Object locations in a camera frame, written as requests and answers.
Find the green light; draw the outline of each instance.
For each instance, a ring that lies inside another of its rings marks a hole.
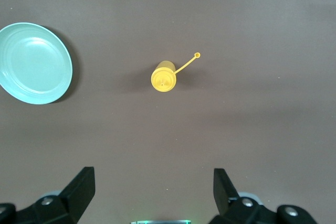
[[[131,224],[191,224],[190,220],[140,220]]]

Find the screw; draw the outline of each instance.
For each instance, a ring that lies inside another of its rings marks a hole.
[[[298,212],[292,207],[286,207],[285,211],[286,211],[287,214],[289,214],[291,216],[294,216],[294,217],[299,215]]]
[[[251,206],[253,206],[253,202],[252,202],[251,200],[247,199],[247,198],[243,199],[242,202],[243,202],[243,204],[244,204],[245,206],[247,206],[247,207],[251,207]]]
[[[48,204],[50,204],[50,203],[52,203],[54,200],[52,199],[52,198],[44,198],[44,200],[41,202],[41,204],[43,205],[43,206],[46,206],[46,205],[48,205]]]

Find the plate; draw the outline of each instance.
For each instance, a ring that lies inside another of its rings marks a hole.
[[[15,23],[0,30],[0,84],[31,104],[59,99],[69,88],[72,63],[62,41],[48,29]]]

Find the yellow cap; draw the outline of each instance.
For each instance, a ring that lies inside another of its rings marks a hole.
[[[152,73],[152,85],[161,92],[172,90],[176,85],[175,65],[171,61],[162,61]]]

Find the yellow bottle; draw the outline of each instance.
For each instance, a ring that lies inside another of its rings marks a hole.
[[[168,92],[172,90],[176,85],[176,74],[200,56],[201,54],[199,52],[195,53],[190,61],[177,70],[171,61],[161,61],[152,73],[151,80],[153,87],[160,92]]]

